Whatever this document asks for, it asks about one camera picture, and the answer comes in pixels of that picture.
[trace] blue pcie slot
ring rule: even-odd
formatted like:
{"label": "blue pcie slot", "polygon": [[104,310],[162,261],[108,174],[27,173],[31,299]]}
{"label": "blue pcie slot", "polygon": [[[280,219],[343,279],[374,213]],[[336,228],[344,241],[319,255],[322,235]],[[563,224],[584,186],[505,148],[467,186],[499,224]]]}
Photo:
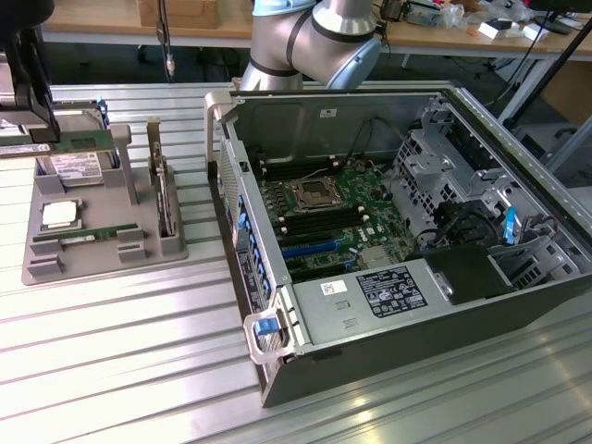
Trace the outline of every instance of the blue pcie slot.
{"label": "blue pcie slot", "polygon": [[308,254],[336,252],[344,239],[345,238],[337,239],[331,242],[310,245],[308,247],[288,248],[283,250],[281,255],[284,259],[290,259],[291,257],[305,256]]}

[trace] motherboard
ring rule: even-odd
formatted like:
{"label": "motherboard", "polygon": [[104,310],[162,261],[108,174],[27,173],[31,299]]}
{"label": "motherboard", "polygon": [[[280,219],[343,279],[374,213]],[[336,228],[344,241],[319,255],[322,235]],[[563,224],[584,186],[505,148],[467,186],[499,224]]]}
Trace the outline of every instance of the motherboard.
{"label": "motherboard", "polygon": [[290,173],[259,185],[294,282],[397,264],[413,251],[409,221],[372,161]]}

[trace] aluminum table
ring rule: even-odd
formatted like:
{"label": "aluminum table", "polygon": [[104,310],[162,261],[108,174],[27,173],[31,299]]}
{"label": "aluminum table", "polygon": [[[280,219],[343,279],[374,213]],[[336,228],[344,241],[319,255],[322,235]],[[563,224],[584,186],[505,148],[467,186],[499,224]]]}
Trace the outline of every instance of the aluminum table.
{"label": "aluminum table", "polygon": [[148,155],[145,119],[161,117],[185,263],[23,286],[32,161],[0,162],[0,442],[592,439],[592,295],[509,335],[262,409],[206,185],[203,97],[228,86],[54,88],[57,100],[105,98],[111,121],[131,125],[134,166]]}

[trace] wooden desk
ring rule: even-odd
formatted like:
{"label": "wooden desk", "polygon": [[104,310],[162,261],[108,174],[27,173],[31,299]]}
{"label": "wooden desk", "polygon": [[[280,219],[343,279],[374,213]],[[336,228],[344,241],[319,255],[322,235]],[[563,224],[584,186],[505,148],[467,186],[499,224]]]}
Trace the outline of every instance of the wooden desk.
{"label": "wooden desk", "polygon": [[[569,35],[551,33],[547,39],[535,45],[532,51],[533,58],[540,58],[549,53],[560,53],[572,41],[576,34],[577,31],[573,31]],[[474,37],[466,31],[459,29],[426,28],[403,21],[389,23],[387,36],[392,50],[403,54],[418,54],[417,52],[410,53],[406,48],[437,48],[448,56],[453,56],[453,54],[450,54],[450,51],[464,50],[479,52],[480,54],[477,56],[490,56],[483,54],[484,52],[502,52],[504,54],[514,53],[514,57],[519,57],[520,55],[515,53],[522,53],[524,55],[524,52],[532,44],[525,37],[492,40],[483,34]],[[579,56],[592,57],[592,35],[588,35],[582,44],[580,44],[577,54]]]}
{"label": "wooden desk", "polygon": [[[171,29],[178,46],[248,47],[250,0],[218,0],[215,30]],[[155,30],[140,24],[136,0],[56,0],[54,15],[43,25],[47,42],[158,44]]]}
{"label": "wooden desk", "polygon": [[[250,0],[218,0],[215,30],[171,29],[174,46],[249,47],[252,5]],[[559,53],[574,38],[551,34],[537,43],[529,58],[536,60],[530,74],[500,115],[503,121],[522,104]],[[54,15],[45,23],[47,42],[158,44],[155,30],[140,24],[136,0],[56,0]],[[389,23],[388,42],[393,54],[521,58],[531,41],[524,37],[491,40],[459,29],[426,28],[404,21]],[[592,61],[592,35],[585,39],[572,60]]]}

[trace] warning label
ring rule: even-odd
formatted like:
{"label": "warning label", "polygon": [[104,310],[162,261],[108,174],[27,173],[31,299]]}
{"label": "warning label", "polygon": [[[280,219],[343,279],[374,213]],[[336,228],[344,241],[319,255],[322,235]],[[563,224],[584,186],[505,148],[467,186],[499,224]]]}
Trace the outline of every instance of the warning label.
{"label": "warning label", "polygon": [[356,278],[376,317],[396,315],[427,305],[406,266]]}
{"label": "warning label", "polygon": [[55,173],[61,179],[101,177],[101,166],[96,153],[53,155],[51,159]]}

